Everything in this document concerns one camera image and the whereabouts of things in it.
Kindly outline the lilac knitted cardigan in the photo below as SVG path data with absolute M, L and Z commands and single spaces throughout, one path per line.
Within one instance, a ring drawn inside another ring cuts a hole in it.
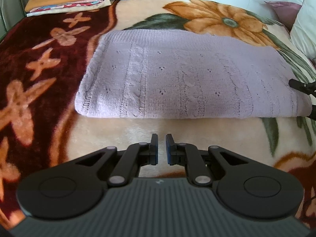
M 311 99 L 272 47 L 180 30 L 112 31 L 99 41 L 75 97 L 93 118 L 297 117 Z

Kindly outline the cream white pillow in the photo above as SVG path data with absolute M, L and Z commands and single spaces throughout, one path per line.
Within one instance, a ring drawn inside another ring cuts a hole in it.
M 315 0 L 304 0 L 290 32 L 292 43 L 310 60 L 315 60 Z

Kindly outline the mauve pink pillow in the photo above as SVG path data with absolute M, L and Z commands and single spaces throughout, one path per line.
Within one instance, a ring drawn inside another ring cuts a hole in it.
M 274 10 L 278 16 L 280 23 L 291 31 L 296 20 L 297 14 L 301 9 L 301 5 L 293 2 L 274 1 L 265 2 L 270 8 Z

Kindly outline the floral plush bed blanket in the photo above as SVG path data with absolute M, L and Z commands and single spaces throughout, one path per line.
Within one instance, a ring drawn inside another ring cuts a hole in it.
M 181 29 L 274 47 L 303 75 L 312 63 L 280 20 L 208 0 L 123 0 L 85 12 L 24 18 L 1 42 L 1 225 L 24 215 L 16 189 L 26 176 L 113 145 L 125 149 L 159 136 L 159 164 L 143 177 L 183 177 L 166 162 L 165 135 L 205 149 L 212 144 L 295 175 L 305 196 L 297 218 L 315 227 L 315 122 L 308 118 L 96 119 L 74 109 L 74 97 L 99 38 L 112 30 Z

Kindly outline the red patterned folded cloth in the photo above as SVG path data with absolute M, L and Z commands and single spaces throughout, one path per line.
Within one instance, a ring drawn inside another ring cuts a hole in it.
M 27 17 L 40 16 L 43 14 L 71 13 L 82 11 L 93 11 L 112 5 L 114 0 L 90 0 L 82 3 L 66 3 L 61 5 L 50 5 L 34 8 L 26 13 Z

